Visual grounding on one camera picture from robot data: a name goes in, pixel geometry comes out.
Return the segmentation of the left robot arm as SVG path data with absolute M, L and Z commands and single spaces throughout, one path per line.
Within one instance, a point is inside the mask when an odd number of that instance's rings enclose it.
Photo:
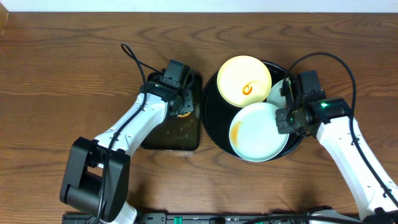
M 134 223 L 137 211 L 126 202 L 132 155 L 167 116 L 196 112 L 200 92 L 201 82 L 182 89 L 142 85 L 136 102 L 111 128 L 72 144 L 60 201 L 89 213 L 86 223 Z

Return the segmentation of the light blue plate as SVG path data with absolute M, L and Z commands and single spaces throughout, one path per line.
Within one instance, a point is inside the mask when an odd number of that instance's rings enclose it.
M 273 159 L 285 147 L 288 134 L 278 132 L 276 105 L 261 102 L 241 109 L 229 127 L 229 142 L 233 151 L 250 162 Z

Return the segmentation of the yellow plate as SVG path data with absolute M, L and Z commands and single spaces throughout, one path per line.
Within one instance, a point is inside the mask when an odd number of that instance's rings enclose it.
M 244 108 L 266 100 L 271 91 L 272 78 L 262 61 L 252 56 L 239 55 L 221 66 L 216 84 L 225 101 Z

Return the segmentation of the green yellow sponge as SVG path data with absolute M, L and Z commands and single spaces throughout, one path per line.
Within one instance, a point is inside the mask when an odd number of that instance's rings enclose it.
M 187 112 L 187 113 L 183 113 L 183 114 L 178 114 L 177 117 L 178 118 L 186 118 L 187 116 L 189 116 L 192 112 Z

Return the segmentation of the pale green plate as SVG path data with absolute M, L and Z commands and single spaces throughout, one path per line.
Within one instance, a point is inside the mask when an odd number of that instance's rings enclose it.
M 280 80 L 275 85 L 272 86 L 270 93 L 267 97 L 267 102 L 276 105 L 278 108 L 285 108 L 286 99 L 281 96 L 280 89 L 282 88 L 283 81 Z

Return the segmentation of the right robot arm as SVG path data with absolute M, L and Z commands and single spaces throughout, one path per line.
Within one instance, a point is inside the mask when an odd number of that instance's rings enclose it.
M 313 136 L 346 181 L 366 223 L 397 223 L 397 185 L 366 143 L 342 98 L 315 100 L 275 112 L 278 132 Z

